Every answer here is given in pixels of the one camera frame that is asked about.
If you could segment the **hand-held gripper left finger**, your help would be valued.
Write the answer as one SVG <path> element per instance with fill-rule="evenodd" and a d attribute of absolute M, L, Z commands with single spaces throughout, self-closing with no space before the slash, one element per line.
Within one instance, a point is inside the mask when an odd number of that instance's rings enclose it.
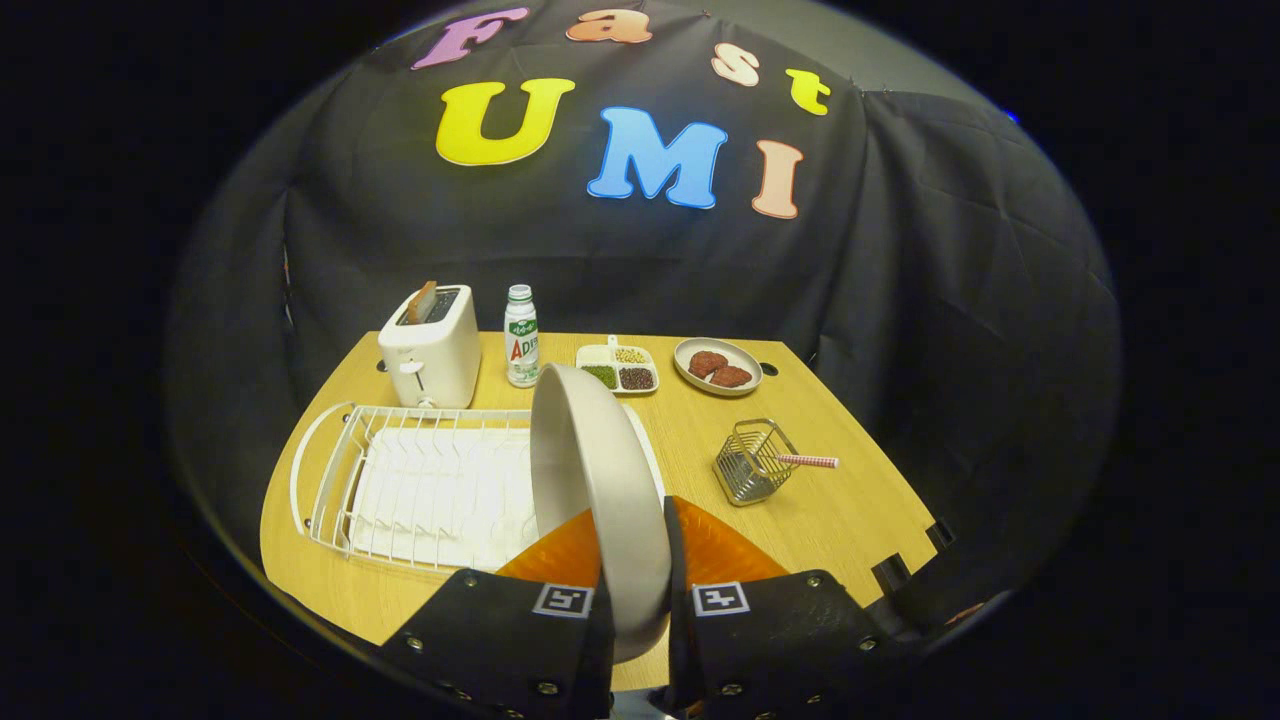
<path fill-rule="evenodd" d="M 602 548 L 584 510 L 497 571 L 456 571 L 378 655 L 479 717 L 604 719 L 614 644 Z"/>

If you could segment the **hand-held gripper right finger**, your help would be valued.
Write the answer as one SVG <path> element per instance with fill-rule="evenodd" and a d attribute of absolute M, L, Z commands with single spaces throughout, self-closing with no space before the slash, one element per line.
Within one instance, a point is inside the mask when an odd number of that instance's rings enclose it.
<path fill-rule="evenodd" d="M 691 719 L 850 719 L 901 670 L 901 646 L 828 571 L 788 571 L 668 496 L 669 683 Z"/>

